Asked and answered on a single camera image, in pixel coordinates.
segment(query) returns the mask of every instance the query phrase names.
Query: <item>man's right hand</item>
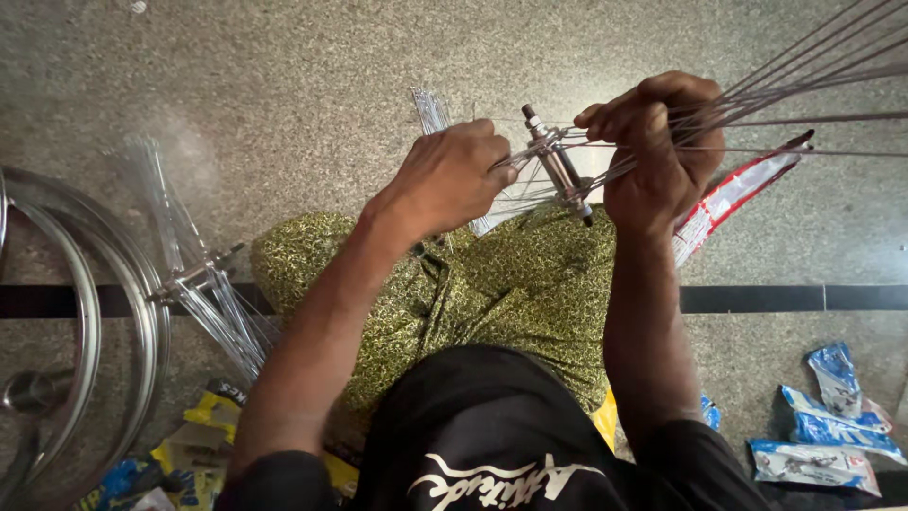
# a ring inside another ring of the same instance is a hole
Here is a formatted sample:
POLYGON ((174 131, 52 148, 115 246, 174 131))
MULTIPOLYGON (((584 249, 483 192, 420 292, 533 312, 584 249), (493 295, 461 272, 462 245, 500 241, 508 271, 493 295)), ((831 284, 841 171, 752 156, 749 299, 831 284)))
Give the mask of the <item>man's right hand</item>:
MULTIPOLYGON (((669 71, 647 78, 607 104, 591 105, 574 119, 577 127, 587 128, 589 140, 619 145, 611 165, 629 155, 637 161, 637 168, 605 188, 606 211, 620 235, 670 235, 676 218, 703 194, 722 162, 722 131, 710 130, 685 144, 714 151, 676 151, 669 127, 691 115, 696 120, 687 126, 714 123, 720 117, 710 102, 717 97, 716 82, 669 71)), ((676 140, 689 133, 679 131, 676 140)))

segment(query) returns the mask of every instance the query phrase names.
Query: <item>man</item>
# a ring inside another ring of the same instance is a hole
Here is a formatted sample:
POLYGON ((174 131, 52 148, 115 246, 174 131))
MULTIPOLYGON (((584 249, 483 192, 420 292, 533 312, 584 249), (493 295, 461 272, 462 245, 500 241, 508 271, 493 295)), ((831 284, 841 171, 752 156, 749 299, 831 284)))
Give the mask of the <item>man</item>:
MULTIPOLYGON (((644 80, 577 116, 590 140, 637 168, 606 186, 617 229, 603 355, 637 464, 617 460, 572 395, 537 360, 490 346, 429 356, 386 394, 366 441, 362 509, 765 509, 720 435, 703 424, 678 307, 675 220, 703 194, 721 151, 677 151, 669 108, 709 114, 715 83, 644 80)), ((690 141, 721 147, 713 130, 690 141)), ((356 360, 383 279, 411 246, 485 214, 517 178, 493 165, 508 141, 488 120, 423 136, 369 201, 310 287, 243 410, 220 509, 330 509, 318 457, 332 403, 356 360)))

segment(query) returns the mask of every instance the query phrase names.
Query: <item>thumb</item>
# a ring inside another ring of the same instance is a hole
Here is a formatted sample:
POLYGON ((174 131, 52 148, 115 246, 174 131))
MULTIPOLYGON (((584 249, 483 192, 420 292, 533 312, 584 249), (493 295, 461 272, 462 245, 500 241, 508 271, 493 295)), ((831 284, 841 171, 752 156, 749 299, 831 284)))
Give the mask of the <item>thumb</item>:
POLYGON ((664 103, 653 103, 631 129, 631 145, 637 159, 636 172, 648 175, 681 167, 675 154, 672 133, 668 129, 668 109, 664 103))
POLYGON ((510 165, 493 166, 486 174, 486 188, 494 198, 517 181, 517 169, 510 165))

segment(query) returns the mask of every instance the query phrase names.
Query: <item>blue plastic packet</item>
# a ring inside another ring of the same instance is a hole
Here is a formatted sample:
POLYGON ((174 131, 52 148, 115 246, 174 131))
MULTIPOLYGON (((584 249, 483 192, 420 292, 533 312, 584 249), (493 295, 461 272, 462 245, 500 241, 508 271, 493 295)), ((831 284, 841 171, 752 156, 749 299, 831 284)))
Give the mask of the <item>blue plastic packet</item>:
POLYGON ((817 403, 810 396, 800 390, 795 390, 790 386, 782 386, 782 395, 785 396, 785 401, 788 401, 788 404, 791 405, 796 412, 805 412, 813 416, 838 420, 854 427, 884 435, 893 429, 893 424, 889 422, 890 419, 887 416, 884 416, 882 409, 878 409, 877 411, 870 407, 867 410, 863 410, 857 418, 849 419, 834 416, 823 405, 817 403))
POLYGON ((756 465, 756 481, 846 486, 881 496, 873 468, 858 450, 771 440, 751 440, 750 449, 756 465))
POLYGON ((797 422, 797 427, 792 433, 792 440, 795 442, 820 446, 854 447, 889 456, 902 465, 908 465, 908 461, 902 455, 902 450, 889 436, 882 433, 805 412, 795 411, 794 420, 797 422))
POLYGON ((823 404, 837 416, 857 418, 861 415, 861 386, 854 375, 851 353, 839 342, 814 351, 807 357, 820 383, 823 404))
POLYGON ((703 420, 706 425, 712 427, 715 431, 719 430, 719 421, 722 420, 722 412, 719 411, 716 403, 713 403, 706 394, 700 393, 700 412, 703 413, 703 420))

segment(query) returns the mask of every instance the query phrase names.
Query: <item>granite floor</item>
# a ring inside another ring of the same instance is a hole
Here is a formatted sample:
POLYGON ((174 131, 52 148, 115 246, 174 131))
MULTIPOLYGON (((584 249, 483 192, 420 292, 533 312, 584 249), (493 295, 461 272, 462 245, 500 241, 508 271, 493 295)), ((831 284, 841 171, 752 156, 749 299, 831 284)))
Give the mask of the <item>granite floor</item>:
MULTIPOLYGON (((0 164, 77 186, 147 233, 149 250, 156 242, 142 204, 101 155, 125 134, 160 140, 171 179, 202 233, 227 247, 301 212, 356 214, 419 135, 411 85, 447 96, 455 119, 497 119, 517 147, 526 136, 514 119, 525 103, 548 120, 569 122, 586 105, 668 69, 730 85, 843 6, 839 0, 145 4, 137 13, 125 0, 0 3, 0 164)), ((804 95, 765 118, 905 105, 908 86, 883 80, 804 95)), ((905 152, 905 126, 823 125, 814 141, 823 149, 905 152)), ((802 131, 728 130, 727 139, 771 147, 802 131)), ((588 151, 577 156, 581 171, 601 171, 609 154, 588 151)), ((729 155, 722 168, 745 160, 729 155)), ((908 285, 903 161, 806 159, 723 224, 681 269, 682 283, 908 285)), ((13 218, 10 239, 16 248, 6 250, 0 283, 68 282, 59 255, 21 218, 13 218)), ((251 280, 243 261, 235 280, 251 280)), ((101 284, 113 281, 99 277, 101 284)), ((906 314, 688 316, 704 389, 722 408, 722 430, 742 462, 745 439, 781 435, 771 427, 779 384, 815 391, 802 357, 828 341, 849 343, 868 395, 894 412, 908 371, 906 314)), ((32 345, 67 343, 57 322, 25 323, 0 322, 4 366, 44 361, 44 351, 32 345)), ((208 377, 232 371, 188 318, 179 322, 173 356, 163 403, 137 448, 165 436, 208 377)), ((908 447, 904 431, 896 438, 908 447)))

